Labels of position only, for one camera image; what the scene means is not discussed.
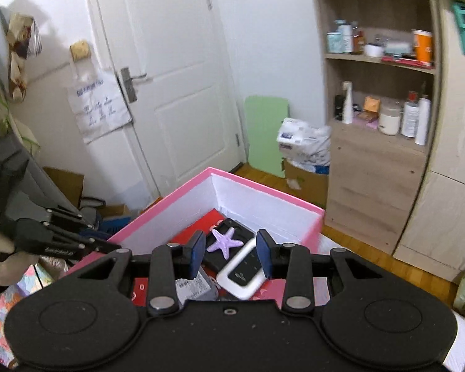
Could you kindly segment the person's left hand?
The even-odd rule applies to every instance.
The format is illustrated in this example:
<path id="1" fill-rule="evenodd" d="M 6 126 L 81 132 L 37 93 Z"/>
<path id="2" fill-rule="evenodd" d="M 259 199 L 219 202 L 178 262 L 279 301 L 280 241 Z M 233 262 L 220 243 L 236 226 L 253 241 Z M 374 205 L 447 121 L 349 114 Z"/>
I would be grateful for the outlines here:
<path id="1" fill-rule="evenodd" d="M 1 233 L 0 253 L 9 255 L 5 260 L 0 261 L 0 287 L 5 289 L 19 282 L 28 268 L 39 260 L 37 255 L 24 251 L 16 252 L 13 242 Z"/>

